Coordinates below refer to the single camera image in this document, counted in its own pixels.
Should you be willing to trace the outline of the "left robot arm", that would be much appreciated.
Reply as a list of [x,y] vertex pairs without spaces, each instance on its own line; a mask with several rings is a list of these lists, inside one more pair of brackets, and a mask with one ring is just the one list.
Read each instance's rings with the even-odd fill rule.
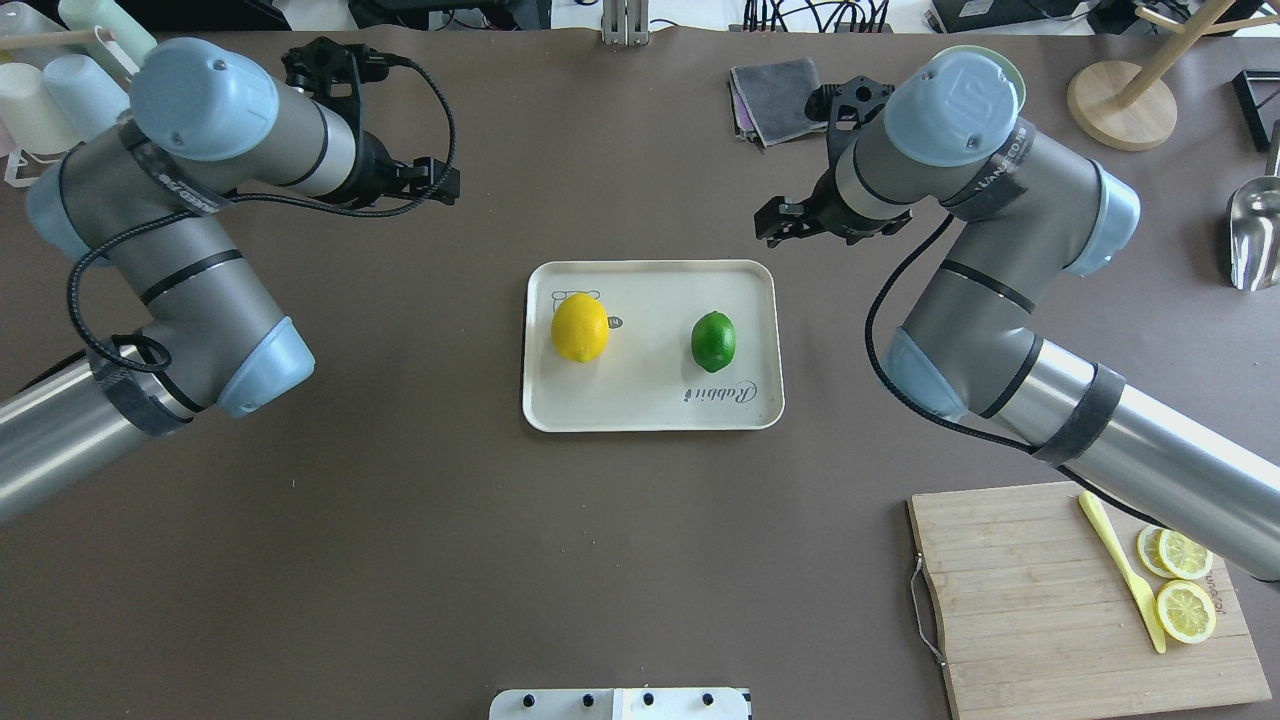
[[246,416],[315,360],[216,215],[279,202],[352,218],[453,204],[453,158],[398,161],[364,127],[361,90],[415,60],[320,37],[285,78],[202,38],[146,58],[115,126],[31,188],[36,231],[73,259],[83,348],[3,405],[3,520],[35,509],[206,407]]

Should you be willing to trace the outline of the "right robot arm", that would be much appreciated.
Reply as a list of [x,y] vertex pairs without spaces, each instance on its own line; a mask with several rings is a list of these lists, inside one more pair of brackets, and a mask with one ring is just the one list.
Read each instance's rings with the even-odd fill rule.
[[1276,465],[1030,329],[1056,277],[1089,275],[1125,247],[1140,202],[1042,135],[1024,101],[1016,67],[979,46],[946,49],[899,86],[815,87],[804,113],[828,131],[829,165],[809,199],[756,211],[758,238],[856,243],[934,199],[963,228],[877,363],[884,387],[954,430],[970,414],[997,421],[1001,445],[1275,583]]

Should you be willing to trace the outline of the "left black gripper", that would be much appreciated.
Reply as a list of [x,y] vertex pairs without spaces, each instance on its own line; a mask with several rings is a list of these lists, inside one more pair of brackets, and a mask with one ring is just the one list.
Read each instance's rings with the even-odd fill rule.
[[425,197],[454,205],[461,195],[460,173],[448,161],[417,158],[412,163],[390,156],[384,143],[365,131],[355,164],[349,206],[370,208],[379,199],[415,200]]

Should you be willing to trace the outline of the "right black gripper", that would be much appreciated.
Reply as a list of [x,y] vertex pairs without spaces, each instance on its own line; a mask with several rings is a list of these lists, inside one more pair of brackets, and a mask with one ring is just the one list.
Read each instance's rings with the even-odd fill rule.
[[890,219],[873,219],[852,210],[838,192],[835,172],[827,170],[815,183],[810,197],[794,201],[774,196],[754,214],[755,237],[769,249],[783,240],[831,233],[847,246],[877,234],[896,234],[913,219],[908,209]]

